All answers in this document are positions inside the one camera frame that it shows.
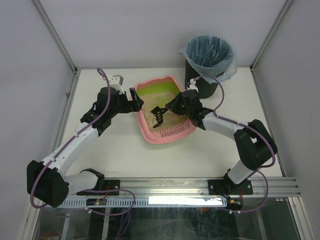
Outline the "black litter scoop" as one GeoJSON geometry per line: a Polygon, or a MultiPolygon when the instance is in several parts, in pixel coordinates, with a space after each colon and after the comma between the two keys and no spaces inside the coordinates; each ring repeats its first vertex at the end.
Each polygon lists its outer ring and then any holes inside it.
{"type": "Polygon", "coordinates": [[[166,107],[159,107],[156,106],[154,109],[152,109],[150,112],[155,116],[155,119],[157,123],[153,126],[153,128],[159,127],[163,122],[163,115],[168,111],[166,107]]]}

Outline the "pink green litter box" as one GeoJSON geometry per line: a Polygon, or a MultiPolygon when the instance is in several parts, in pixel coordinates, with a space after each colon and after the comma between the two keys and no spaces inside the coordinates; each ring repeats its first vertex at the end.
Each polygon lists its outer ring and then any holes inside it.
{"type": "Polygon", "coordinates": [[[144,102],[135,117],[142,136],[148,143],[159,145],[178,141],[196,130],[185,115],[177,115],[167,109],[163,114],[163,122],[158,124],[157,116],[151,113],[155,107],[164,108],[165,104],[182,91],[180,84],[172,75],[137,83],[134,88],[144,102]]]}

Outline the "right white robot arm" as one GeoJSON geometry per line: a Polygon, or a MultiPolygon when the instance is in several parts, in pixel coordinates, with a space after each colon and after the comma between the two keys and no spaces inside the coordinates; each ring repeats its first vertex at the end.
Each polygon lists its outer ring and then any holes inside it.
{"type": "Polygon", "coordinates": [[[221,116],[216,109],[202,105],[196,90],[180,92],[165,108],[176,115],[187,116],[197,128],[221,134],[235,142],[239,161],[220,183],[213,185],[215,194],[230,195],[259,169],[275,164],[277,146],[260,120],[242,123],[221,116]]]}

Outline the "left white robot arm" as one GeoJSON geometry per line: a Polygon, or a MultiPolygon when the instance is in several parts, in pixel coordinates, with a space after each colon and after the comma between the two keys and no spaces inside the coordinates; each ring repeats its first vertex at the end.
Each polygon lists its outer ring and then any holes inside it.
{"type": "Polygon", "coordinates": [[[26,168],[27,193],[53,208],[69,195],[97,193],[106,190],[104,174],[87,168],[78,174],[66,175],[81,152],[111,125],[118,114],[139,112],[144,102],[136,90],[129,89],[131,100],[119,85],[103,87],[97,100],[80,119],[72,135],[41,161],[32,160],[26,168]]]}

